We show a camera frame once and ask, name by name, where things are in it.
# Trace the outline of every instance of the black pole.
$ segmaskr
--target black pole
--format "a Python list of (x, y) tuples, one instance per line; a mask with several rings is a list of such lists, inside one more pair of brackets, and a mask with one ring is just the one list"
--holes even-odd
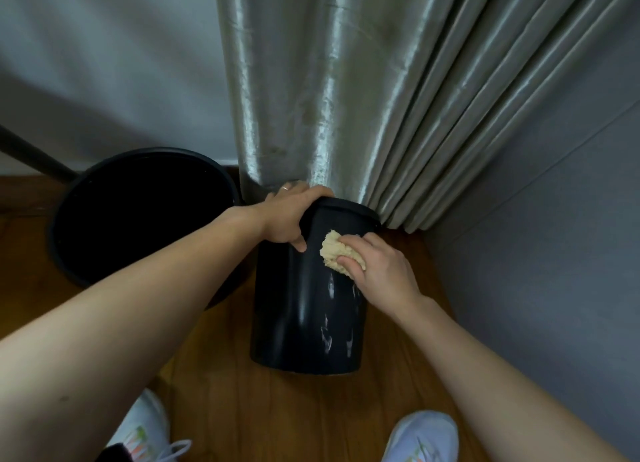
[(42, 150), (22, 140), (18, 135), (0, 125), (0, 152), (21, 161), (25, 165), (48, 175), (53, 179), (67, 183), (77, 177), (77, 173), (50, 157)]

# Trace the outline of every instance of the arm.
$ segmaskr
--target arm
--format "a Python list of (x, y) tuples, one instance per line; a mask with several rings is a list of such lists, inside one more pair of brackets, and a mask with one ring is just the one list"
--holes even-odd
[(261, 240), (306, 249), (322, 186), (299, 183), (116, 272), (0, 342), (7, 461), (91, 461), (218, 287)]
[(402, 253), (369, 233), (340, 240), (367, 270), (341, 257), (367, 299), (420, 347), (496, 462), (625, 461), (549, 394), (478, 342), (418, 290)]

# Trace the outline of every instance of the person's left arm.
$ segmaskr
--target person's left arm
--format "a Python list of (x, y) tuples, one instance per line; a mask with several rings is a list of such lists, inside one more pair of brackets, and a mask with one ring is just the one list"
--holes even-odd
[(4, 338), (3, 460), (94, 460), (252, 248), (270, 240), (304, 251), (298, 223), (322, 195), (332, 192), (298, 183), (232, 207)]

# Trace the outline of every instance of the wall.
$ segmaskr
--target wall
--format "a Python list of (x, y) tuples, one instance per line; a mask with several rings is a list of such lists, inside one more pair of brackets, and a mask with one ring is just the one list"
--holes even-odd
[(236, 162), (226, 86), (216, 0), (0, 0), (0, 124), (77, 170), (153, 145)]
[(426, 234), (458, 320), (640, 461), (640, 1)]

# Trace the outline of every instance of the black cylindrical bin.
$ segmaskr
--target black cylindrical bin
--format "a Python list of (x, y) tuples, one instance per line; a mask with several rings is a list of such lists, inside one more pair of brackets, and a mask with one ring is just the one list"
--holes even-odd
[[(49, 226), (49, 252), (67, 277), (89, 287), (210, 223), (240, 196), (204, 155), (147, 148), (116, 155), (76, 178)], [(248, 274), (241, 265), (212, 306)]]
[(323, 197), (300, 221), (304, 253), (289, 244), (260, 244), (251, 336), (255, 362), (306, 374), (360, 368), (367, 301), (352, 279), (324, 266), (320, 248), (332, 229), (363, 236), (379, 227), (368, 207)]

